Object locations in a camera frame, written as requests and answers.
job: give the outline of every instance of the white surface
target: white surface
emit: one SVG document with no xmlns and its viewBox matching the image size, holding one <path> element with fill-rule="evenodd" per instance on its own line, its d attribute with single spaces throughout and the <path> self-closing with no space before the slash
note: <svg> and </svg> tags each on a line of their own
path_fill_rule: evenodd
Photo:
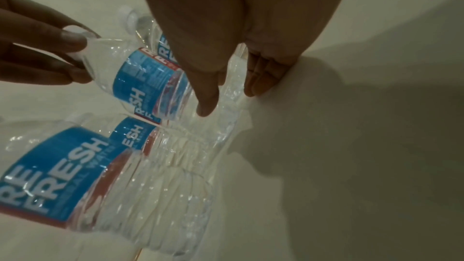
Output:
<svg viewBox="0 0 464 261">
<path fill-rule="evenodd" d="M 120 5 L 144 4 L 36 1 L 102 36 L 123 34 Z M 464 260 L 463 19 L 464 0 L 343 0 L 306 57 L 243 115 L 221 162 L 224 228 L 205 239 L 216 248 L 203 260 Z M 121 110 L 94 84 L 0 92 L 6 119 Z M 42 241 L 34 233 L 25 251 Z M 10 239 L 2 233 L 0 252 Z"/>
</svg>

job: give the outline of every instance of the hand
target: hand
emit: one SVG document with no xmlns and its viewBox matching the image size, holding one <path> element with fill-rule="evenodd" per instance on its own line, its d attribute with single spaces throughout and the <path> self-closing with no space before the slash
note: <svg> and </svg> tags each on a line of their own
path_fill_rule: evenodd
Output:
<svg viewBox="0 0 464 261">
<path fill-rule="evenodd" d="M 85 37 L 61 30 L 67 25 L 83 27 L 30 0 L 0 0 L 0 81 L 38 85 L 90 82 L 83 64 L 65 54 L 87 45 Z M 54 53 L 69 63 L 17 44 Z"/>
<path fill-rule="evenodd" d="M 147 0 L 195 90 L 201 116 L 214 110 L 218 81 L 239 43 L 249 50 L 245 94 L 263 94 L 319 36 L 340 1 Z"/>
</svg>

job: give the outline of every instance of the white bottle cap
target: white bottle cap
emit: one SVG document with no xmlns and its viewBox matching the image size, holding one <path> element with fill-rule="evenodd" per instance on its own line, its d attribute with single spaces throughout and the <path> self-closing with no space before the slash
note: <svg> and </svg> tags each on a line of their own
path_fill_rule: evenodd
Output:
<svg viewBox="0 0 464 261">
<path fill-rule="evenodd" d="M 82 27 L 75 26 L 75 25 L 66 26 L 66 27 L 63 28 L 63 30 L 71 32 L 71 33 L 81 34 L 84 37 L 86 37 L 87 39 L 96 39 L 97 38 L 97 36 L 94 33 L 90 32 L 90 31 L 88 31 L 88 30 L 86 30 L 86 29 L 84 29 Z M 82 51 L 80 51 L 80 52 L 69 52 L 69 53 L 67 53 L 67 55 L 69 57 L 71 57 L 72 59 L 74 59 L 74 60 L 82 61 L 82 56 L 81 56 Z"/>
<path fill-rule="evenodd" d="M 139 16 L 137 11 L 130 6 L 123 5 L 117 10 L 117 21 L 127 33 L 133 35 L 137 30 Z"/>
<path fill-rule="evenodd" d="M 82 123 L 86 120 L 88 120 L 89 118 L 91 118 L 92 116 L 94 116 L 93 113 L 90 113 L 90 112 L 86 112 L 86 113 L 83 113 L 83 114 L 77 114 L 77 113 L 73 113 L 71 114 L 70 116 L 68 116 L 65 121 L 69 121 L 69 122 L 72 122 L 72 123 L 75 123 L 76 125 L 82 125 Z"/>
</svg>

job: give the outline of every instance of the human hand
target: human hand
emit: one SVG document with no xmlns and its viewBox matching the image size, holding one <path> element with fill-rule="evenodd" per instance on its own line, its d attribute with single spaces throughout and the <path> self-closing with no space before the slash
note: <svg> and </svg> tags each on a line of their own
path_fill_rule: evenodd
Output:
<svg viewBox="0 0 464 261">
<path fill-rule="evenodd" d="M 90 82 L 83 64 L 65 54 L 87 45 L 85 37 L 61 30 L 67 25 L 83 27 L 30 0 L 0 0 L 0 81 L 38 85 Z M 16 44 L 51 52 L 68 63 Z"/>
<path fill-rule="evenodd" d="M 322 32 L 341 0 L 147 0 L 207 116 L 239 43 L 249 50 L 245 94 L 284 76 Z"/>
</svg>

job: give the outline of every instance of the plastic bottle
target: plastic bottle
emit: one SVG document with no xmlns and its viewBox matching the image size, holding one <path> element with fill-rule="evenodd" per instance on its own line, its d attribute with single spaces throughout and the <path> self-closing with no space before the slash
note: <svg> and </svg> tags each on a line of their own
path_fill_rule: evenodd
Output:
<svg viewBox="0 0 464 261">
<path fill-rule="evenodd" d="M 66 120 L 133 149 L 142 150 L 149 160 L 166 166 L 181 167 L 203 175 L 212 163 L 213 153 L 209 152 L 211 150 L 208 150 L 208 146 L 189 140 L 178 131 L 126 114 L 97 116 L 85 113 Z"/>
<path fill-rule="evenodd" d="M 81 59 L 100 88 L 123 101 L 130 113 L 151 121 L 161 118 L 162 125 L 212 144 L 230 135 L 240 114 L 236 104 L 220 101 L 210 116 L 199 117 L 190 83 L 172 62 L 140 48 L 136 41 L 97 39 L 77 26 L 64 29 L 87 37 L 87 47 L 71 56 Z"/>
<path fill-rule="evenodd" d="M 190 255 L 210 215 L 198 175 L 66 121 L 0 125 L 0 212 Z"/>
<path fill-rule="evenodd" d="M 135 36 L 139 43 L 159 56 L 175 63 L 177 60 L 154 17 L 148 12 L 140 12 L 123 5 L 117 12 L 117 19 L 126 32 Z M 239 44 L 228 63 L 228 75 L 221 87 L 221 97 L 238 104 L 243 95 L 243 84 L 247 74 L 248 49 L 245 44 Z"/>
</svg>

